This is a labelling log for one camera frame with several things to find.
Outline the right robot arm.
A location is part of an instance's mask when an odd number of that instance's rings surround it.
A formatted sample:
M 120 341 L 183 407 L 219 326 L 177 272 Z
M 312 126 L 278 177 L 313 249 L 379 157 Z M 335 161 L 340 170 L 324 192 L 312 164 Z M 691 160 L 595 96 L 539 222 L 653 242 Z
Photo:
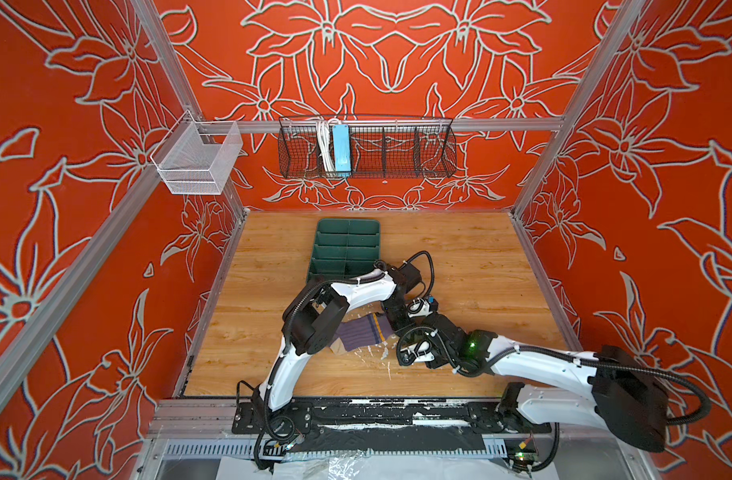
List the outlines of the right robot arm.
M 532 424 L 566 423 L 603 429 L 640 450 L 661 453 L 669 428 L 703 420 L 709 395 L 691 380 L 644 367 L 626 351 L 563 351 L 494 332 L 467 332 L 437 312 L 419 323 L 422 350 L 466 377 L 514 377 L 515 415 Z

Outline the purple sock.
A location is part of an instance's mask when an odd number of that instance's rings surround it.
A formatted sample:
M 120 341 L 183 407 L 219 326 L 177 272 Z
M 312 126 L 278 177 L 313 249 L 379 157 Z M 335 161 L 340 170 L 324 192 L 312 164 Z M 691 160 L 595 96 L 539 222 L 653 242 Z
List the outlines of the purple sock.
M 329 348 L 338 355 L 363 347 L 386 343 L 395 335 L 384 314 L 369 313 L 342 323 L 336 330 Z

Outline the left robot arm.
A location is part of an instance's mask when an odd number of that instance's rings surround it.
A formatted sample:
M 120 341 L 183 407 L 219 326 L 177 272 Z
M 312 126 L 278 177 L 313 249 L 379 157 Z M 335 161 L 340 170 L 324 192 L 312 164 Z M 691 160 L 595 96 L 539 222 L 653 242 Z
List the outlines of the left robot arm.
M 278 357 L 258 398 L 271 412 L 288 405 L 313 355 L 328 347 L 350 312 L 377 303 L 395 334 L 414 324 L 406 295 L 422 283 L 420 270 L 406 261 L 395 267 L 378 261 L 361 276 L 312 278 L 283 313 Z

